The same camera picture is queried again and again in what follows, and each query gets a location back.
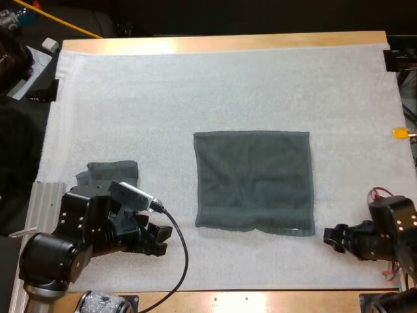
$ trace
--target metal bracket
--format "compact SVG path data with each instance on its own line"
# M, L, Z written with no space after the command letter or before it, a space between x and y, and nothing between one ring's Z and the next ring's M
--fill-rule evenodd
M51 233L55 229L64 192L64 183L33 183L25 229L9 236L22 238L21 253L26 242L34 233L39 231ZM19 279L19 268L17 268L8 313L23 313L27 299L27 293L23 289L23 281Z

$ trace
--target white paper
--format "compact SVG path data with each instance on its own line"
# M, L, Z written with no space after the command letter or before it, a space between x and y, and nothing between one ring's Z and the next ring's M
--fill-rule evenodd
M35 80L39 77L39 75L44 71L44 69L52 59L52 56L46 53L33 49L29 46L28 48L32 53L33 61L35 62L32 66L33 73L27 81L21 80L16 86L12 88L12 90L10 90L7 93L9 97L12 97L16 100L22 99L22 97L26 94L26 92L29 90L29 88L32 86Z

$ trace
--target folded cloth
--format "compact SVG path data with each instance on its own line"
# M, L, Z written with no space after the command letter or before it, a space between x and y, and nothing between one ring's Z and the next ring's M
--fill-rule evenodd
M112 181L126 182L137 187L139 171L137 163L131 160L118 162L90 162L88 171L76 175L78 186L103 188L107 190Z
M314 235L309 132L197 132L197 227Z

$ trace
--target red wire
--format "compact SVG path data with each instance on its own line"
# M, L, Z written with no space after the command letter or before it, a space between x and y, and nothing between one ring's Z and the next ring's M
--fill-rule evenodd
M383 191L383 192L386 192L387 194L389 194L390 196L393 196L393 194L389 191L389 190L386 190L385 188L383 188L383 187L373 187L372 189L371 189L371 197L372 197L372 200L376 200L376 199L383 199L384 197L382 197L379 193L378 193L378 190L380 190L380 191Z
M383 271L382 275L385 276L385 280L387 282L395 282L395 275L398 272L398 266L395 264L395 262L391 261L388 262L388 270L387 271Z

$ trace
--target table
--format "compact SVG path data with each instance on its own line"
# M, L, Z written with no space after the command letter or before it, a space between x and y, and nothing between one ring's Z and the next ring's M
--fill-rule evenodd
M66 40L63 49L100 54L170 54L306 46L386 43L384 31L301 33L213 37L115 38ZM153 312L359 312L360 293L367 291L187 291L174 294ZM165 293L138 293L144 309ZM81 294L69 293L57 302L56 313L75 310Z

